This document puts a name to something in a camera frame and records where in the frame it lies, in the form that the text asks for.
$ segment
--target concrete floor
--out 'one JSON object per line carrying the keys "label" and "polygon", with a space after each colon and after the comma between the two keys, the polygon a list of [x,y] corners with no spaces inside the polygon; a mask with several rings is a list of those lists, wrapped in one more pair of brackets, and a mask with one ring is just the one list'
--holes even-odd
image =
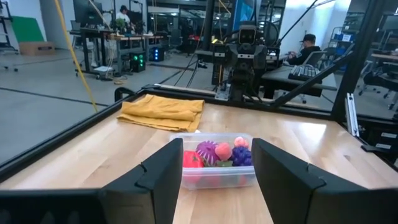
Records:
{"label": "concrete floor", "polygon": [[[68,51],[59,50],[56,55],[51,56],[7,55],[6,57],[8,61],[17,65],[19,72],[0,70],[0,163],[95,112],[80,78],[75,76],[75,67]],[[190,57],[172,55],[162,63],[186,67],[189,61]],[[191,88],[213,89],[212,68],[208,67],[208,69],[198,69],[190,85]],[[146,84],[159,83],[178,71],[179,69],[148,65],[145,72],[127,76],[123,86],[139,90]],[[164,84],[175,85],[180,75],[181,73],[170,78]],[[176,85],[186,87],[191,77],[192,72],[186,71]],[[92,75],[87,75],[86,80],[97,103],[102,105],[113,103],[114,90],[120,85],[95,80]],[[341,76],[337,75],[338,84],[340,80]],[[381,90],[380,94],[367,92],[363,96],[356,95],[357,112],[391,118],[394,112],[387,110],[389,100],[382,99],[387,90],[382,88],[378,90]],[[335,96],[334,91],[324,91],[323,97],[320,98],[307,96],[307,103],[330,110]]]}

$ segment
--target folded towel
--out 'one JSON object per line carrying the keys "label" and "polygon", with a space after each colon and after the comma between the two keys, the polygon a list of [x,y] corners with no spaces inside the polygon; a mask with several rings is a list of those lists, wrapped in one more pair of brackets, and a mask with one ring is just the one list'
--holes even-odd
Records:
{"label": "folded towel", "polygon": [[154,95],[130,103],[123,102],[118,120],[169,131],[195,132],[203,100],[177,100]]}

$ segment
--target cardboard box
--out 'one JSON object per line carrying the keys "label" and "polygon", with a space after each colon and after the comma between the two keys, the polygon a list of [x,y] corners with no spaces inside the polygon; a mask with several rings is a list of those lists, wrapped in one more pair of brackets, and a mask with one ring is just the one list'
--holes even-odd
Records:
{"label": "cardboard box", "polygon": [[19,52],[22,55],[52,55],[55,54],[53,42],[21,42]]}

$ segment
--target man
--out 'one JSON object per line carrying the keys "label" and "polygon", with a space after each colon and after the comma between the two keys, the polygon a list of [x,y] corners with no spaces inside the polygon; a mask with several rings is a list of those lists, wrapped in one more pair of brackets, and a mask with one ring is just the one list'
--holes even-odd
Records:
{"label": "man", "polygon": [[304,49],[299,54],[290,52],[286,62],[289,65],[302,65],[312,52],[321,51],[321,48],[315,46],[316,37],[313,34],[305,34],[303,41]]}
{"label": "man", "polygon": [[124,19],[124,21],[126,21],[126,23],[127,23],[127,26],[131,26],[131,27],[135,27],[135,25],[132,23],[132,22],[130,22],[130,18],[129,18],[129,16],[127,15],[127,12],[128,12],[129,10],[127,9],[127,7],[126,6],[121,6],[120,7],[120,12],[118,12],[117,14],[116,14],[116,19]]}

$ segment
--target clear plastic container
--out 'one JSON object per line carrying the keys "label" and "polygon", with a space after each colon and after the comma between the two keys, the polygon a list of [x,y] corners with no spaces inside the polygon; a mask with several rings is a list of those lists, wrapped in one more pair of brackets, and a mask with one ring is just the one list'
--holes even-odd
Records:
{"label": "clear plastic container", "polygon": [[[203,141],[227,142],[233,147],[237,137],[244,138],[249,143],[249,150],[251,150],[253,137],[242,133],[180,133],[171,135],[170,141],[182,138],[184,151],[195,151],[198,144]],[[256,175],[253,166],[182,169],[181,185],[189,190],[246,187],[255,182]]]}

